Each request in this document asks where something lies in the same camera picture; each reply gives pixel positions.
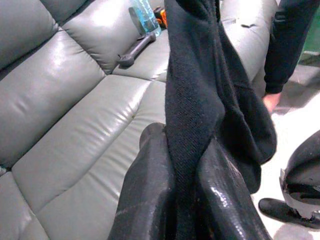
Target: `blue bottle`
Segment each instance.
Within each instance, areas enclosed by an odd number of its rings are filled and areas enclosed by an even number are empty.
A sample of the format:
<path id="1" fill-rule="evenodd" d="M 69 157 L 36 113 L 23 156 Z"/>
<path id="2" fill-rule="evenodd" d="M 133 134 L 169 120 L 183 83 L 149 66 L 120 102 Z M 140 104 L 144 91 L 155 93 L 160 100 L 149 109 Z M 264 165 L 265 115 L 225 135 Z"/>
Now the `blue bottle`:
<path id="1" fill-rule="evenodd" d="M 154 32 L 156 36 L 159 36 L 161 33 L 161 27 L 148 0 L 131 0 L 131 2 L 145 32 Z"/>

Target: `leather upholstery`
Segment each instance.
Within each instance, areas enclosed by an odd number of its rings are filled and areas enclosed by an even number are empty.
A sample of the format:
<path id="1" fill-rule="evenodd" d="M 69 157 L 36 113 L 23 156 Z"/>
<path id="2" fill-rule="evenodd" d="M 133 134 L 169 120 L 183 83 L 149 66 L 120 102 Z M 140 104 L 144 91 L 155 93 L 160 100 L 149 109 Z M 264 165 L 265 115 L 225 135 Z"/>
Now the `leather upholstery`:
<path id="1" fill-rule="evenodd" d="M 267 55 L 275 0 L 224 0 L 221 21 L 250 81 Z"/>
<path id="2" fill-rule="evenodd" d="M 106 74 L 137 40 L 139 32 L 130 14 L 130 0 L 89 1 L 62 27 L 98 62 Z"/>
<path id="3" fill-rule="evenodd" d="M 104 76 L 62 29 L 1 72 L 0 164 L 12 167 Z"/>
<path id="4" fill-rule="evenodd" d="M 0 70 L 57 30 L 58 25 L 39 0 L 0 1 Z"/>
<path id="5" fill-rule="evenodd" d="M 61 24 L 74 14 L 86 0 L 41 0 L 53 18 Z"/>
<path id="6" fill-rule="evenodd" d="M 237 18 L 242 3 L 223 2 L 222 16 Z M 268 2 L 245 4 L 264 13 Z M 0 1 L 0 165 L 8 170 L 0 171 L 0 240 L 108 238 L 141 132 L 165 123 L 167 32 L 132 67 L 116 67 L 139 36 L 130 6 Z M 262 27 L 226 27 L 251 77 L 269 41 L 269 15 L 263 19 Z"/>

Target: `sofa seat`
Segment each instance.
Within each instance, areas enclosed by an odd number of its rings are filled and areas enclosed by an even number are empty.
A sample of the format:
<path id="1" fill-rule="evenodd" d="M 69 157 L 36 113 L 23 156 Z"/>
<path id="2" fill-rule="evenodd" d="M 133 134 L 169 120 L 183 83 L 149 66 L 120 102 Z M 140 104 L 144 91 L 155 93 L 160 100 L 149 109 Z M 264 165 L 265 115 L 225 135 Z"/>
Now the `sofa seat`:
<path id="1" fill-rule="evenodd" d="M 113 74 L 131 76 L 146 80 L 165 82 L 170 54 L 168 31 L 162 31 L 156 41 L 150 44 L 135 60 L 134 65 L 117 66 Z"/>
<path id="2" fill-rule="evenodd" d="M 141 132 L 165 122 L 164 95 L 162 82 L 105 77 L 0 177 L 0 239 L 106 239 Z"/>

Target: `floor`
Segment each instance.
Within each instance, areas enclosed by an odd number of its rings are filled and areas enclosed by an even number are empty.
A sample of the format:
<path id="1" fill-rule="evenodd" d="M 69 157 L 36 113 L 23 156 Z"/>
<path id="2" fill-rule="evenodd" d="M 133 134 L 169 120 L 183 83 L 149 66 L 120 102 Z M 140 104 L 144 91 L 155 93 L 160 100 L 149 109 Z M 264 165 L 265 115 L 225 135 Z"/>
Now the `floor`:
<path id="1" fill-rule="evenodd" d="M 253 80 L 253 86 L 260 96 L 264 94 L 263 77 L 264 72 L 261 70 Z M 320 129 L 319 55 L 300 62 L 296 67 L 271 118 L 277 132 L 278 146 L 274 157 L 262 166 L 260 190 L 252 195 L 257 209 L 262 198 L 284 199 L 279 184 L 280 170 L 286 168 L 294 150 Z M 258 212 L 274 240 L 320 239 L 320 231 L 284 224 Z"/>

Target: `black knit cloth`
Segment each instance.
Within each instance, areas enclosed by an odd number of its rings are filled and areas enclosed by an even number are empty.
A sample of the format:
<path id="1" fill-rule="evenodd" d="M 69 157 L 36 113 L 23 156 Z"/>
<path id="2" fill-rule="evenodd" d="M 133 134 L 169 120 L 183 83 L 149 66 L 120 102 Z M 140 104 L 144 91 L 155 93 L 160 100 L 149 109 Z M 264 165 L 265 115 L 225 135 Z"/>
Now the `black knit cloth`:
<path id="1" fill-rule="evenodd" d="M 216 5 L 165 1 L 171 49 L 166 134 L 176 177 L 177 240 L 195 239 L 195 172 L 212 138 L 236 159 L 251 193 L 260 186 L 260 165 L 276 146 L 268 111 L 217 19 Z"/>

